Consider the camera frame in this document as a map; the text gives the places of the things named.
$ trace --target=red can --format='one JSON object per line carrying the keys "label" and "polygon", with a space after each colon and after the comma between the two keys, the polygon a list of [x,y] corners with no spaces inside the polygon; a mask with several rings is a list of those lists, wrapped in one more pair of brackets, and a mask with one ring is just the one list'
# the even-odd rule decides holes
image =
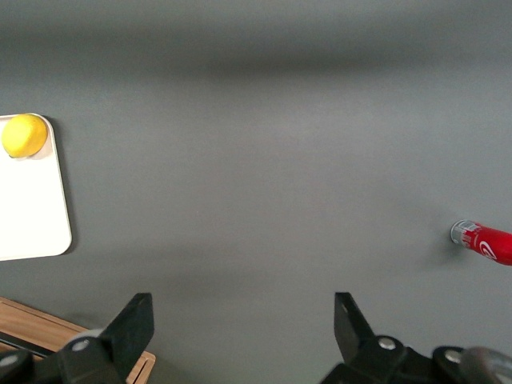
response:
{"label": "red can", "polygon": [[470,220],[451,227],[452,242],[469,248],[500,264],[512,266],[512,234]]}

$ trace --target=wooden board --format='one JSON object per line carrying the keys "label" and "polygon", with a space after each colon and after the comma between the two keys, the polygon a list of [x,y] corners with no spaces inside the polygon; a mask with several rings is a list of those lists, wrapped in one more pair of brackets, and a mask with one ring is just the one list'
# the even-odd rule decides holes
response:
{"label": "wooden board", "polygon": [[[0,261],[55,256],[71,244],[54,128],[28,158],[11,158],[0,145]],[[0,116],[0,135],[16,115]]]}
{"label": "wooden board", "polygon": [[[50,314],[0,298],[0,331],[47,348],[60,350],[68,340],[86,328]],[[11,349],[0,343],[0,351]],[[156,357],[143,352],[126,379],[127,384],[146,384]]]}

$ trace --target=yellow ball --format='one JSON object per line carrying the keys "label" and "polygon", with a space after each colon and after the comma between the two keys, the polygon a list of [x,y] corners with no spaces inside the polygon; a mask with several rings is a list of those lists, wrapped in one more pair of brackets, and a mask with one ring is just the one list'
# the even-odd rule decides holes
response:
{"label": "yellow ball", "polygon": [[12,158],[25,158],[40,151],[48,132],[45,122],[33,114],[18,114],[2,132],[2,145]]}

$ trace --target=black clamp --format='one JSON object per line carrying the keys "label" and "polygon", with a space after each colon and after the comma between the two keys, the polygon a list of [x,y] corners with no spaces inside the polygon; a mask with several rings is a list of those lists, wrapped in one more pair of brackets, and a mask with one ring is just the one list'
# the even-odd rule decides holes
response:
{"label": "black clamp", "polygon": [[348,293],[334,302],[334,335],[345,363],[322,384],[502,384],[512,359],[487,348],[440,346],[432,358],[391,336],[377,336]]}
{"label": "black clamp", "polygon": [[151,294],[136,294],[98,336],[85,332],[38,362],[28,350],[0,354],[0,384],[123,384],[153,332]]}

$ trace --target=metal screw head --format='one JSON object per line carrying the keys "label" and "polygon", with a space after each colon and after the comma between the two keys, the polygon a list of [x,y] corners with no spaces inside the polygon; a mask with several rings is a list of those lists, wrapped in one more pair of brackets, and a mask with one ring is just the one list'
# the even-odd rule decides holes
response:
{"label": "metal screw head", "polygon": [[79,351],[87,348],[88,345],[89,345],[89,340],[87,340],[87,339],[81,340],[80,342],[76,342],[75,344],[73,344],[73,346],[71,347],[71,350],[73,352],[79,352]]}
{"label": "metal screw head", "polygon": [[445,358],[449,362],[459,364],[461,362],[461,353],[457,352],[456,350],[447,350],[445,352]]}
{"label": "metal screw head", "polygon": [[18,356],[16,354],[12,354],[11,356],[6,356],[2,360],[0,360],[0,366],[10,366],[11,364],[16,363],[18,360]]}
{"label": "metal screw head", "polygon": [[397,347],[394,341],[391,340],[390,338],[380,338],[378,340],[378,344],[380,345],[381,348],[385,350],[394,350]]}

